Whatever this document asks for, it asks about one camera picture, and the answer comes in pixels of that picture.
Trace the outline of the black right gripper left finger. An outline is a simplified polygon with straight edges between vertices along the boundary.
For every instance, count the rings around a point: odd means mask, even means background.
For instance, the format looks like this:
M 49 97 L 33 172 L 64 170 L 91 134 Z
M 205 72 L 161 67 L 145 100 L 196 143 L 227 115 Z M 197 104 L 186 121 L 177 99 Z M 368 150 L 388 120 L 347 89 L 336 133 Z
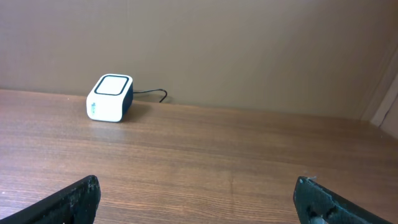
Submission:
M 100 183 L 89 175 L 1 220 L 1 224 L 93 224 L 100 204 Z

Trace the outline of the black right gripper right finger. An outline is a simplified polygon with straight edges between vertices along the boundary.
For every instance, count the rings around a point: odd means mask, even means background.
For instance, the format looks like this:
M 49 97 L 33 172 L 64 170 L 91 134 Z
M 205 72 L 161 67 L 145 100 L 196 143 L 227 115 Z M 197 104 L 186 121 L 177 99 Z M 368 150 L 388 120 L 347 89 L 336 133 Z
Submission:
M 293 201 L 300 223 L 391 224 L 310 177 L 298 177 Z

